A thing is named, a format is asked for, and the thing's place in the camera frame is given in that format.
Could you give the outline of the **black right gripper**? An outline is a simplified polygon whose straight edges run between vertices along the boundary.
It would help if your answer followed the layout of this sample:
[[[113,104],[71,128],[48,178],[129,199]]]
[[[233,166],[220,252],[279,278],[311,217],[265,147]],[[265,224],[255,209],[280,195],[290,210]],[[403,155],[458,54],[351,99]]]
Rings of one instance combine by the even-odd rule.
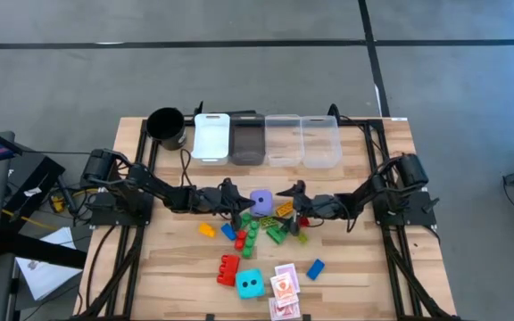
[[[299,197],[305,195],[306,184],[298,180],[285,191],[277,192],[277,196]],[[339,218],[341,209],[336,197],[330,194],[319,194],[312,199],[306,197],[299,209],[299,214],[306,218]],[[300,234],[300,216],[298,213],[290,218],[290,233],[293,236]]]

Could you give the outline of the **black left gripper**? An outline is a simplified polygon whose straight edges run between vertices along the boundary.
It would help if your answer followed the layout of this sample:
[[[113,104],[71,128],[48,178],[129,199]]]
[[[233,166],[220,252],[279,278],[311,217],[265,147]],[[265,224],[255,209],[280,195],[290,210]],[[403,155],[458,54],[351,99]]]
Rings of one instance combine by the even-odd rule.
[[[217,187],[197,188],[193,199],[194,214],[231,214],[231,226],[238,231],[243,225],[241,211],[234,209],[248,209],[255,201],[239,193],[237,185],[230,178]]]

